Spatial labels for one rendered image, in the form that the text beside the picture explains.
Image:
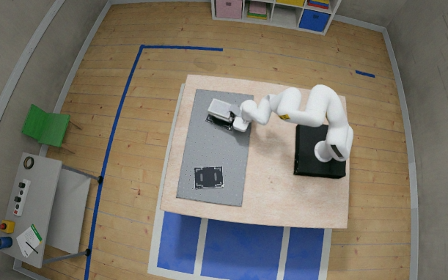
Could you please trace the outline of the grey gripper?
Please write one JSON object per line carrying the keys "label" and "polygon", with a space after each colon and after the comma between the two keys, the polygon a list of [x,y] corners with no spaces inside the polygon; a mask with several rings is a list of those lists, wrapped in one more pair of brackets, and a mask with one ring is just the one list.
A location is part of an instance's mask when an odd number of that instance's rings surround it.
{"label": "grey gripper", "polygon": [[249,124],[249,122],[247,122],[246,124],[244,124],[244,121],[243,121],[240,117],[238,117],[238,116],[236,116],[236,115],[235,115],[234,118],[233,118],[233,117],[230,117],[229,120],[228,120],[228,119],[225,119],[225,118],[223,118],[223,117],[220,117],[219,115],[216,115],[216,118],[217,118],[217,119],[224,120],[224,121],[226,121],[226,122],[230,122],[230,123],[232,123],[232,120],[234,120],[234,122],[233,122],[233,127],[234,127],[234,129],[239,130],[240,132],[245,132],[246,129],[247,129],[247,127],[248,127],[248,124]]}

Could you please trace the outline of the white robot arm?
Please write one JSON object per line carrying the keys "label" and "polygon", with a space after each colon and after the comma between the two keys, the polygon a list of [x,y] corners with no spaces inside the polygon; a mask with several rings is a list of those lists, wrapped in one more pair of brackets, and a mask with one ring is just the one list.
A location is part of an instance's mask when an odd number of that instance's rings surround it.
{"label": "white robot arm", "polygon": [[324,85],[314,86],[309,93],[305,112],[299,111],[300,105],[301,93],[298,89],[291,87],[277,96],[266,95],[258,107],[253,100],[246,100],[242,110],[232,104],[228,112],[232,117],[235,115],[240,117],[244,124],[254,120],[260,125],[268,124],[271,112],[277,114],[285,122],[311,127],[321,126],[326,116],[328,133],[325,141],[316,144],[315,156],[322,162],[328,162],[332,158],[337,161],[346,161],[353,142],[353,130],[348,124],[336,92]]}

